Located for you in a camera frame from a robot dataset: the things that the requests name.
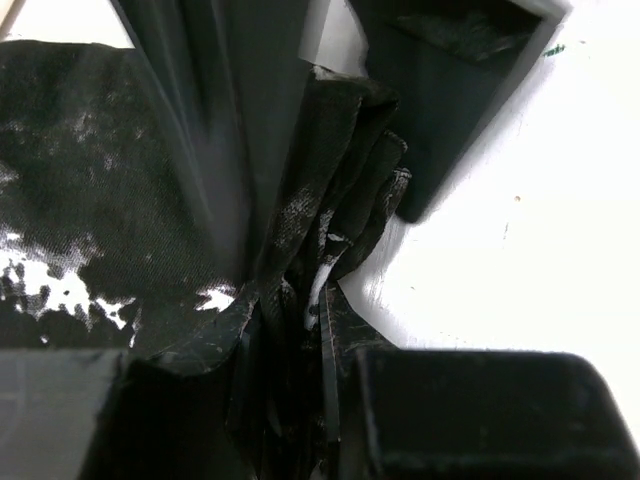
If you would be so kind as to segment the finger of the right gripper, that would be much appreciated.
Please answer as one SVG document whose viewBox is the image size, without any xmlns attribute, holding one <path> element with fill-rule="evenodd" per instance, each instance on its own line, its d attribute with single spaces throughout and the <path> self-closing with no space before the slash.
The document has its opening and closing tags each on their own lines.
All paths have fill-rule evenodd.
<svg viewBox="0 0 640 480">
<path fill-rule="evenodd" d="M 412 174 L 397 213 L 418 222 L 525 80 L 566 1 L 353 1 L 369 77 L 400 97 L 391 129 Z"/>
<path fill-rule="evenodd" d="M 307 82 L 307 1 L 117 1 L 214 270 L 253 269 Z"/>
</svg>

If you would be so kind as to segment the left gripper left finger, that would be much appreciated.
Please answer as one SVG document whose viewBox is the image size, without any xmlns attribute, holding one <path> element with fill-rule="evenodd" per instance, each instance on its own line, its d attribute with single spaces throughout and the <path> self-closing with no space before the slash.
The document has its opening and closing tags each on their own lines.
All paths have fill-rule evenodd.
<svg viewBox="0 0 640 480">
<path fill-rule="evenodd" d="M 243 291 L 176 348 L 46 349 L 1 311 L 5 479 L 253 479 L 232 372 L 256 297 Z"/>
</svg>

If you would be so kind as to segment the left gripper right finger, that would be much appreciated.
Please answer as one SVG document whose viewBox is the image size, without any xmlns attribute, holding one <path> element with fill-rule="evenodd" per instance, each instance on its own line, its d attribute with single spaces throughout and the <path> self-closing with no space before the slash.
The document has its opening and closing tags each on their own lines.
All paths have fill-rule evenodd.
<svg viewBox="0 0 640 480">
<path fill-rule="evenodd" d="M 402 350 L 319 296 L 331 479 L 635 479 L 610 390 L 567 353 Z"/>
</svg>

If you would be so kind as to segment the black white tie-dye trousers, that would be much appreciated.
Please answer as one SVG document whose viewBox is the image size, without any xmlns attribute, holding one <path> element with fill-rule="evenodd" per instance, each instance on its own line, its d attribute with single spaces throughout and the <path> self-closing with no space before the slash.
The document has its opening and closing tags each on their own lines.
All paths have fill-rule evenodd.
<svg viewBox="0 0 640 480">
<path fill-rule="evenodd" d="M 398 94 L 314 67 L 282 200 L 252 270 L 228 280 L 197 227 L 129 49 L 1 47 L 1 311 L 46 349 L 176 348 L 243 291 L 232 372 L 253 479 L 331 479 L 319 296 L 379 241 L 409 180 Z"/>
</svg>

